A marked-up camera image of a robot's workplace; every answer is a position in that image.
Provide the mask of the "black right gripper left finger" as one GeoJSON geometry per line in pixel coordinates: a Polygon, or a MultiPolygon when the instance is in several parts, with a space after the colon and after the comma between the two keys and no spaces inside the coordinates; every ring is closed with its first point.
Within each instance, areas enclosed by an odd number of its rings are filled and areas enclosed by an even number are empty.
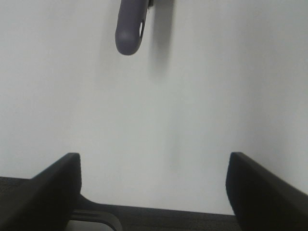
{"type": "Polygon", "coordinates": [[[80,155],[68,153],[31,179],[1,177],[2,231],[63,231],[79,200],[80,155]]]}

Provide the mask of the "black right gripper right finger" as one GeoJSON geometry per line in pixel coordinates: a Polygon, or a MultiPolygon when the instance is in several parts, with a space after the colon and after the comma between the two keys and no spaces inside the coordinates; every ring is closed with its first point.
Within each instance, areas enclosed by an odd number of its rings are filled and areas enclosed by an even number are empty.
{"type": "Polygon", "coordinates": [[[240,152],[230,155],[226,193],[243,231],[306,231],[308,196],[240,152]]]}

